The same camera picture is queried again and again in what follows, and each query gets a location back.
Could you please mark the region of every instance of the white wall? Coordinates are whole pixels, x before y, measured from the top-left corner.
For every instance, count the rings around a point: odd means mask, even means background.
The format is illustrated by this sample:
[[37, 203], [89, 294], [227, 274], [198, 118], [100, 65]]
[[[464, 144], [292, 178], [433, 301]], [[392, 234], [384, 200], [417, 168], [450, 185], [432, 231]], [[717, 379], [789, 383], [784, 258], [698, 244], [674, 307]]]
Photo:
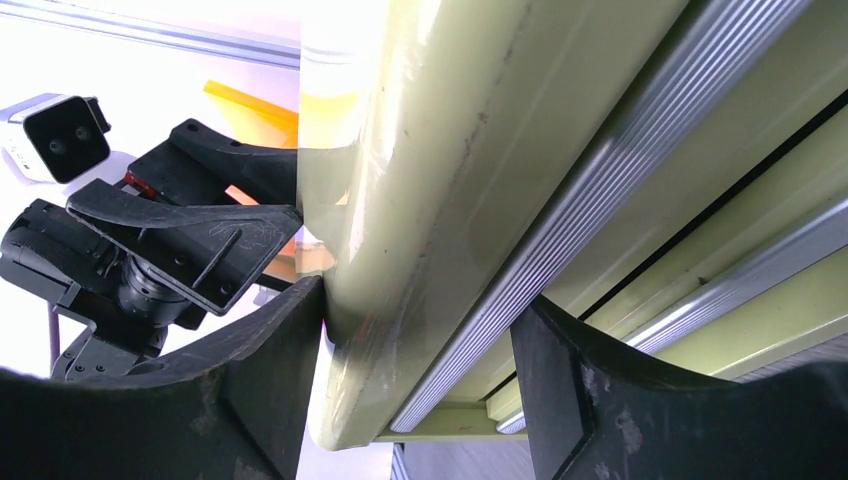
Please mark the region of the white wall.
[[[0, 234], [34, 198], [64, 205], [69, 193], [93, 177], [119, 179], [130, 161], [167, 138], [171, 128], [186, 118], [232, 135], [224, 117], [202, 92], [209, 79], [297, 110], [296, 72], [0, 18], [0, 108], [44, 92], [95, 95], [112, 124], [107, 139], [114, 152], [104, 164], [64, 187], [23, 186], [0, 163]], [[165, 350], [179, 348], [252, 311], [254, 296], [249, 292], [226, 317], [208, 316], [199, 334], [173, 328]], [[48, 376], [44, 301], [0, 281], [0, 306], [0, 367]], [[62, 319], [62, 348], [82, 328]], [[391, 454], [390, 444], [326, 452], [307, 437], [298, 478], [388, 479]]]

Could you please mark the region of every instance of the scuff mark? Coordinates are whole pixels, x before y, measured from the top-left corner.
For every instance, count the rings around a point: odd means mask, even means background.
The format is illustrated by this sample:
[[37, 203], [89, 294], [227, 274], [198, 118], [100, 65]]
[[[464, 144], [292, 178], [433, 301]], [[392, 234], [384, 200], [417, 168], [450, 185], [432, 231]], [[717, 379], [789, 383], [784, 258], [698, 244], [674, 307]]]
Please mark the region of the scuff mark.
[[598, 476], [598, 480], [609, 480], [609, 467], [604, 462], [595, 465], [595, 475]]
[[241, 461], [241, 457], [236, 457], [236, 466], [235, 470], [233, 470], [233, 480], [271, 480], [271, 477], [250, 465], [245, 465], [244, 462]]
[[627, 407], [624, 407], [624, 410], [616, 417], [615, 426], [621, 430], [621, 435], [624, 437], [624, 451], [628, 455], [638, 452], [642, 446], [642, 431], [633, 421], [633, 416], [630, 415]]
[[218, 393], [218, 382], [210, 373], [200, 379], [200, 400], [203, 403], [200, 414], [189, 423], [189, 427], [200, 435], [208, 435], [218, 423], [215, 410], [215, 397]]
[[598, 385], [595, 383], [595, 371], [585, 365], [581, 365], [580, 368], [583, 370], [583, 386], [586, 387], [586, 391], [592, 397], [592, 405], [597, 406], [599, 397]]

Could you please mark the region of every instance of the yellow plastic piece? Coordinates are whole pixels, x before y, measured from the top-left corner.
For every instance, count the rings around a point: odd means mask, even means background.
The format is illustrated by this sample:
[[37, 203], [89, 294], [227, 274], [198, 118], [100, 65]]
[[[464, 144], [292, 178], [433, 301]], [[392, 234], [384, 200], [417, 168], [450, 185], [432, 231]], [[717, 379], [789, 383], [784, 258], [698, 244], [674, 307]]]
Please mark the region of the yellow plastic piece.
[[243, 143], [297, 148], [298, 114], [235, 88], [209, 80], [203, 91], [218, 105]]

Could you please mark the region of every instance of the gray floor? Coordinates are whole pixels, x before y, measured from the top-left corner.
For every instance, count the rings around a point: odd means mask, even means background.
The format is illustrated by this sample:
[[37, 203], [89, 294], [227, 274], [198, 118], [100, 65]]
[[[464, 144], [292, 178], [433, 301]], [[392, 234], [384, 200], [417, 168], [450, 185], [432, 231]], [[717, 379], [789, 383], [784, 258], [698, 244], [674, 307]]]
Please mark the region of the gray floor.
[[533, 480], [526, 440], [407, 443], [409, 480]]

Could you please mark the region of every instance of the black camera face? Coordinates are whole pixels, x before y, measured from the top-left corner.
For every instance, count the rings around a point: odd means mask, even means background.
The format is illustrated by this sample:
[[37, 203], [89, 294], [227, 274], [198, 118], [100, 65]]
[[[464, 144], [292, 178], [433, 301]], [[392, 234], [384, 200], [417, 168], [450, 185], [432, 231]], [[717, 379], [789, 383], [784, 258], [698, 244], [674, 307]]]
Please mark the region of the black camera face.
[[68, 183], [109, 156], [109, 144], [81, 97], [27, 117], [24, 132], [53, 178]]

